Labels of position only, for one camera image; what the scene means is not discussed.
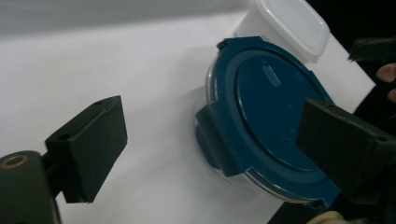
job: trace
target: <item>blue plastic lid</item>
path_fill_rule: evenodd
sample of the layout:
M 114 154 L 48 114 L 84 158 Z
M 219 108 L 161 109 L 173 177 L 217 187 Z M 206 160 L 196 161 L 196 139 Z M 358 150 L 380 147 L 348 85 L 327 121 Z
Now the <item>blue plastic lid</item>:
M 196 116 L 208 162 L 287 201 L 326 208 L 339 189 L 295 140 L 304 99 L 330 102 L 329 95 L 297 59 L 260 37 L 225 39 L 218 47 L 211 99 Z

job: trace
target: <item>human hand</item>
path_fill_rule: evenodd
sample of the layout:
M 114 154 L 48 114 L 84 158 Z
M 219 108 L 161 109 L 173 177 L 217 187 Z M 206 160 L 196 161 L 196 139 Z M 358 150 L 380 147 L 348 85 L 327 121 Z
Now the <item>human hand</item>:
M 344 218 L 337 212 L 330 211 L 312 218 L 306 224 L 348 224 Z
M 388 63 L 378 69 L 376 77 L 385 82 L 392 82 L 396 79 L 396 63 Z M 396 103 L 396 89 L 391 90 L 388 93 L 388 99 L 393 103 Z

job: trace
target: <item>food container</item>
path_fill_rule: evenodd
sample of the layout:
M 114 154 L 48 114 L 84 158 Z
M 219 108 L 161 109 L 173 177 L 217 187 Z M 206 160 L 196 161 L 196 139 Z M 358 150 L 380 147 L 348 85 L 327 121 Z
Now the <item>food container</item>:
M 235 31 L 237 37 L 261 35 L 301 62 L 316 62 L 330 29 L 305 0 L 256 0 Z
M 283 201 L 327 208 L 339 189 L 295 140 L 304 99 L 330 102 L 329 95 L 295 57 L 258 36 L 225 39 L 218 48 L 196 114 L 207 162 Z

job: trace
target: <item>glass food container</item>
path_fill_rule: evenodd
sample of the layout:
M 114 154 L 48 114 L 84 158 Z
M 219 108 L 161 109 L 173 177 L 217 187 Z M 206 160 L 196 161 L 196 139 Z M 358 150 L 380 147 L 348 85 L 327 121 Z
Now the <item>glass food container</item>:
M 196 113 L 207 162 L 285 202 L 327 208 L 339 189 L 295 144 L 304 99 L 331 102 L 327 92 L 300 61 L 258 36 L 225 39 L 218 49 Z

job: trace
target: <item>finger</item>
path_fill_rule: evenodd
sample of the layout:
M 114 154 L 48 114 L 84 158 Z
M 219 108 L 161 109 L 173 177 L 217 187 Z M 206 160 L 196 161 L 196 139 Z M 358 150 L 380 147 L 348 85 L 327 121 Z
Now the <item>finger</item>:
M 388 99 L 390 99 L 393 103 L 396 103 L 396 90 L 391 90 L 388 93 Z
M 386 82 L 392 82 L 396 79 L 396 63 L 388 63 L 378 69 L 376 77 Z

